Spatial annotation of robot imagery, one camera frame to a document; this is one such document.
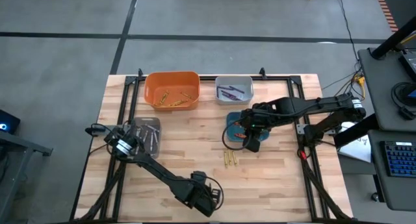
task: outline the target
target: gray floor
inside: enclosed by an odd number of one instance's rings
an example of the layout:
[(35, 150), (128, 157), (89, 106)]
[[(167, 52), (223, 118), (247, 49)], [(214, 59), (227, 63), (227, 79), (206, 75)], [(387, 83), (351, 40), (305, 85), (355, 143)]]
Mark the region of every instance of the gray floor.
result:
[[(131, 0), (0, 0), (0, 31), (121, 33)], [(344, 0), (352, 36), (391, 32), (377, 0)], [(338, 0), (138, 0), (130, 34), (348, 38)], [(118, 40), (0, 38), (0, 108), (22, 119), (19, 135), (53, 147), (33, 158), (13, 216), (31, 223), (66, 221)], [(364, 49), (367, 44), (357, 44)], [(326, 86), (354, 71), (350, 44), (128, 40), (118, 74), (318, 73)], [(326, 88), (333, 95), (343, 83)], [(364, 102), (372, 112), (371, 100)], [(410, 223), (416, 214), (369, 201), (370, 176), (346, 175), (356, 218)]]

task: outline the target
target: wooden tabletop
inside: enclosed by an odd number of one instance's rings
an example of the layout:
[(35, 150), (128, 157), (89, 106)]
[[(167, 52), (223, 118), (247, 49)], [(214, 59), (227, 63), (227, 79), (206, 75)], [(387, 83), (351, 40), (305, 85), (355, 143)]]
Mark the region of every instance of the wooden tabletop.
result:
[[(321, 97), (317, 75), (301, 77), (305, 98)], [(124, 79), (125, 75), (109, 76), (98, 123), (114, 125), (117, 122)], [(225, 118), (229, 112), (241, 111), (248, 106), (217, 105), (214, 82), (201, 81), (197, 109), (155, 112), (144, 101), (143, 86), (142, 82), (136, 117), (157, 117), (161, 121), (163, 131), (157, 161), (172, 173), (185, 178), (189, 178), (196, 170), (206, 172), (222, 185), (225, 200), (222, 208), (207, 218), (196, 209), (182, 205), (165, 184), (145, 169), (131, 164), (127, 166), (125, 174), (119, 221), (310, 221), (304, 177), (300, 159), (296, 156), (298, 144), (294, 125), (272, 129), (269, 139), (261, 143), (258, 153), (236, 151), (238, 166), (225, 168), (225, 147), (221, 142)], [(255, 95), (250, 107), (253, 103), (289, 96), (285, 81), (254, 81), (253, 87)], [(124, 119), (128, 116), (129, 101)], [(311, 122), (317, 123), (325, 116), (311, 116)], [(103, 138), (95, 138), (91, 150), (103, 144)], [(352, 216), (335, 148), (322, 144), (317, 147), (317, 154), (325, 188), (343, 212)], [(89, 157), (76, 218), (85, 214), (102, 192), (109, 158), (105, 149)], [(316, 191), (314, 197), (319, 210)]]

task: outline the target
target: orange bin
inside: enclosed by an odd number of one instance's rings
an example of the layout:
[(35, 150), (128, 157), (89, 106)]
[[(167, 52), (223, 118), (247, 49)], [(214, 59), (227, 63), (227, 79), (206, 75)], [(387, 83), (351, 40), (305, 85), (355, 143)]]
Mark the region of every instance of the orange bin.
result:
[[(160, 105), (167, 92), (164, 103)], [(200, 97), (200, 77), (193, 71), (155, 72), (148, 75), (144, 84), (144, 100), (155, 110), (192, 110)], [(169, 106), (180, 100), (188, 100), (177, 106)]]

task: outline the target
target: keyboard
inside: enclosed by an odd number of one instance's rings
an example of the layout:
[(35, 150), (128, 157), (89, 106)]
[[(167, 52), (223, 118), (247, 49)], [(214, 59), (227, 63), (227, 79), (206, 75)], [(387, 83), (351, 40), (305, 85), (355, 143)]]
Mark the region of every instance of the keyboard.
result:
[(380, 142), (387, 173), (392, 177), (416, 177), (416, 142)]

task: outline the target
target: desk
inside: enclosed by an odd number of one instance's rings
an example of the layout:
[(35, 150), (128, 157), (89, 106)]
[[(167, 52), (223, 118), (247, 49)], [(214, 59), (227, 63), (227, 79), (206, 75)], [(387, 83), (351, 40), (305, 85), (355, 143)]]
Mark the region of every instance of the desk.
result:
[(376, 60), (371, 57), (368, 49), (358, 51), (372, 99), (374, 114), (355, 124), (347, 131), (338, 134), (334, 140), (336, 145), (342, 146), (362, 137), (371, 130), (372, 140), (370, 138), (370, 142), (377, 174), (374, 175), (374, 181), (379, 196), (385, 196), (384, 201), (392, 210), (416, 211), (414, 202), (416, 197), (414, 199), (409, 197), (409, 195), (414, 194), (416, 179), (388, 177), (385, 172), (385, 162), (380, 157), (380, 144), (378, 143), (382, 140), (404, 141), (412, 139), (411, 133), (416, 132), (416, 121), (408, 121), (400, 117), (398, 107), (391, 100), (391, 88), (396, 83), (412, 82), (402, 64), (398, 61), (400, 55), (398, 52), (390, 51), (384, 58)]
[(348, 131), (335, 137), (335, 144), (347, 143), (367, 134), (369, 129), (416, 132), (416, 121), (408, 121), (398, 115), (398, 107), (390, 98), (391, 88), (398, 82), (413, 82), (398, 61), (400, 53), (390, 51), (385, 58), (376, 60), (369, 50), (358, 51), (367, 87), (371, 96), (374, 114), (355, 124)]
[[(117, 122), (124, 75), (111, 75), (107, 81), (98, 122)], [(322, 95), (317, 75), (302, 75), (305, 98)], [(207, 218), (175, 200), (165, 186), (145, 169), (128, 165), (126, 169), (119, 221), (309, 221), (304, 177), (299, 158), (294, 125), (276, 127), (259, 153), (236, 151), (237, 167), (224, 167), (221, 134), (226, 115), (247, 108), (219, 106), (215, 102), (215, 83), (201, 81), (200, 103), (195, 110), (155, 112), (144, 102), (143, 82), (139, 88), (136, 117), (157, 117), (163, 128), (159, 163), (176, 175), (188, 178), (194, 170), (206, 172), (223, 186), (224, 205)], [(251, 104), (288, 96), (287, 83), (254, 81)], [(326, 115), (311, 116), (317, 123)], [(95, 138), (92, 148), (103, 144)], [(337, 152), (333, 146), (317, 147), (324, 186), (343, 212), (352, 216)], [(75, 218), (81, 217), (94, 204), (104, 188), (109, 164), (105, 149), (88, 159)], [(319, 199), (315, 192), (316, 207)]]
[(389, 177), (382, 154), (381, 141), (416, 142), (416, 136), (410, 133), (369, 131), (371, 152), (377, 171), (378, 182), (382, 187), (383, 198), (390, 209), (416, 211), (416, 179)]

